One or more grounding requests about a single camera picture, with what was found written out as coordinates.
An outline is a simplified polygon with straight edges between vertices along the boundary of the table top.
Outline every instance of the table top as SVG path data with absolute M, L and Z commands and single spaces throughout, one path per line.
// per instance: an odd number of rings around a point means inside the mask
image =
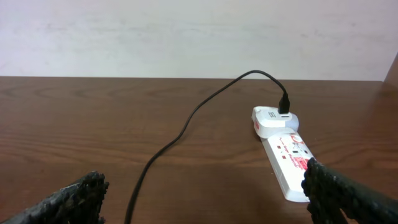
M 101 210 L 122 223 L 149 158 L 229 80 L 0 78 L 0 220 L 91 170 L 109 181 Z M 327 166 L 398 198 L 398 91 L 382 82 L 282 80 L 299 133 Z M 205 104 L 150 168 L 133 223 L 310 223 L 284 199 L 254 132 L 277 106 L 269 80 L 241 80 Z

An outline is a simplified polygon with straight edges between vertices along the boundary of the black plug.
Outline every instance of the black plug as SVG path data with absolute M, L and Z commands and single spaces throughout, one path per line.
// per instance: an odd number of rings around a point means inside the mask
M 287 114 L 289 112 L 289 108 L 290 108 L 289 97 L 287 97 L 287 93 L 284 93 L 284 95 L 279 101 L 278 113 Z

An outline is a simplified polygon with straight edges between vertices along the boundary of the power cord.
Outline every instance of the power cord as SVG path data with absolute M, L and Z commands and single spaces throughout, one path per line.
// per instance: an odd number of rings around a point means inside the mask
M 224 86 L 223 88 L 219 89 L 217 92 L 213 93 L 211 96 L 209 96 L 207 99 L 203 100 L 203 102 L 201 102 L 191 113 L 191 115 L 188 117 L 187 121 L 185 122 L 180 134 L 170 143 L 168 143 L 166 146 L 164 146 L 161 150 L 159 150 L 158 152 L 156 152 L 156 154 L 154 156 L 152 156 L 151 159 L 149 159 L 149 161 L 147 162 L 147 164 L 144 167 L 144 170 L 142 170 L 142 173 L 137 181 L 136 187 L 134 188 L 134 191 L 132 192 L 131 198 L 130 198 L 130 202 L 129 205 L 127 207 L 127 211 L 126 211 L 126 217 L 124 218 L 124 224 L 130 224 L 131 223 L 131 218 L 132 218 L 132 212 L 134 211 L 134 206 L 136 204 L 137 201 L 137 197 L 138 197 L 138 193 L 139 190 L 141 188 L 142 185 L 142 181 L 144 180 L 144 177 L 150 167 L 150 165 L 152 165 L 152 163 L 159 157 L 161 156 L 170 146 L 172 146 L 175 142 L 177 142 L 182 134 L 185 132 L 192 116 L 197 112 L 197 110 L 203 106 L 205 103 L 207 103 L 207 101 L 211 100 L 213 97 L 215 97 L 217 94 L 221 93 L 222 91 L 224 91 L 225 89 L 227 89 L 228 87 L 230 87 L 231 85 L 233 85 L 234 83 L 236 83 L 237 81 L 239 81 L 240 79 L 242 79 L 243 77 L 250 75 L 252 73 L 260 73 L 262 75 L 265 75 L 266 77 L 270 78 L 272 81 L 274 81 L 277 85 L 279 85 L 279 87 L 283 90 L 284 94 L 282 96 L 282 98 L 279 101 L 279 113 L 280 114 L 284 114 L 284 113 L 288 113 L 289 112 L 289 107 L 290 107 L 290 102 L 289 102 L 289 98 L 287 96 L 287 92 L 285 87 L 278 81 L 276 80 L 274 77 L 272 77 L 270 74 L 260 71 L 260 70 L 253 70 L 250 72 L 246 72 L 245 74 L 239 76 L 238 78 L 236 78 L 235 80 L 233 80 L 232 82 L 230 82 L 229 84 L 227 84 L 226 86 Z

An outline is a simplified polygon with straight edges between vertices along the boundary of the white power strip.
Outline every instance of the white power strip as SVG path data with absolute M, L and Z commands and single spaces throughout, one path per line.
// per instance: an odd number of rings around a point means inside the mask
M 252 119 L 286 200 L 309 202 L 301 182 L 313 155 L 297 133 L 296 115 L 279 114 L 277 108 L 257 106 Z

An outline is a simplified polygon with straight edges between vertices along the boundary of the white wall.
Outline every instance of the white wall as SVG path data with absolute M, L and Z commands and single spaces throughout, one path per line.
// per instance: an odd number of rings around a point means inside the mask
M 383 80 L 398 0 L 0 0 L 0 75 Z

